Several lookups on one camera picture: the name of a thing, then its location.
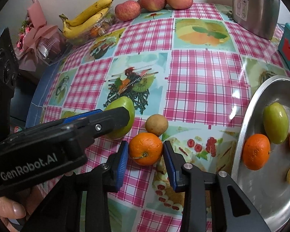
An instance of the human hand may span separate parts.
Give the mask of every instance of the human hand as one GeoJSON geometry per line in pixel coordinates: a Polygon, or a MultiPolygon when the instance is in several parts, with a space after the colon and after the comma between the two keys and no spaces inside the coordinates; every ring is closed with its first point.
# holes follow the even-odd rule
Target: human hand
{"type": "Polygon", "coordinates": [[[10,232],[17,232],[9,219],[28,218],[43,200],[37,186],[17,193],[20,203],[3,196],[0,197],[0,219],[10,232]]]}

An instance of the stainless steel container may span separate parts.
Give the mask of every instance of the stainless steel container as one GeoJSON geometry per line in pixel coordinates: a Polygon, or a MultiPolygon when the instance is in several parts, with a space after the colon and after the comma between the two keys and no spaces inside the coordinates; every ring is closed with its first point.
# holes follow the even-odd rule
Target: stainless steel container
{"type": "Polygon", "coordinates": [[[280,0],[233,0],[233,19],[250,32],[272,39],[280,0]]]}

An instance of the stainless steel tray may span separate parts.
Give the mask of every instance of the stainless steel tray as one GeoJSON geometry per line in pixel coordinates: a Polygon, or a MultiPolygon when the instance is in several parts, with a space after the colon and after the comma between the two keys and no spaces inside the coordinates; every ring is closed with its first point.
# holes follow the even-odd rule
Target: stainless steel tray
{"type": "Polygon", "coordinates": [[[255,134],[265,134],[262,114],[265,105],[282,104],[289,118],[290,132],[290,78],[274,76],[255,92],[247,108],[241,127],[231,177],[248,196],[271,231],[279,231],[290,218],[290,184],[286,175],[290,168],[290,148],[285,141],[271,144],[268,162],[258,171],[251,171],[241,161],[245,140],[255,134]]]}

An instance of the kiwi slice print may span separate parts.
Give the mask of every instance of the kiwi slice print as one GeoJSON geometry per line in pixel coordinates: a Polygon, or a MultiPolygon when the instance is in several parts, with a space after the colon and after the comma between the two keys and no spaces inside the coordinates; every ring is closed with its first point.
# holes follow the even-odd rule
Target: kiwi slice print
{"type": "Polygon", "coordinates": [[[149,76],[142,78],[140,82],[136,83],[132,90],[135,92],[145,92],[149,89],[149,87],[152,85],[152,82],[154,82],[155,76],[149,76]]]}

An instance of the clear plastic fruit box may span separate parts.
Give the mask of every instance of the clear plastic fruit box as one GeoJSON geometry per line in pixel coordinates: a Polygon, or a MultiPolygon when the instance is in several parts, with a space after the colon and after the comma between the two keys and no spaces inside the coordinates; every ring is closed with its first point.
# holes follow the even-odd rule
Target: clear plastic fruit box
{"type": "Polygon", "coordinates": [[[68,41],[75,46],[84,45],[85,43],[104,35],[114,24],[115,20],[116,17],[114,10],[110,7],[108,12],[100,18],[98,22],[87,28],[86,31],[81,32],[76,38],[68,39],[68,41]]]}

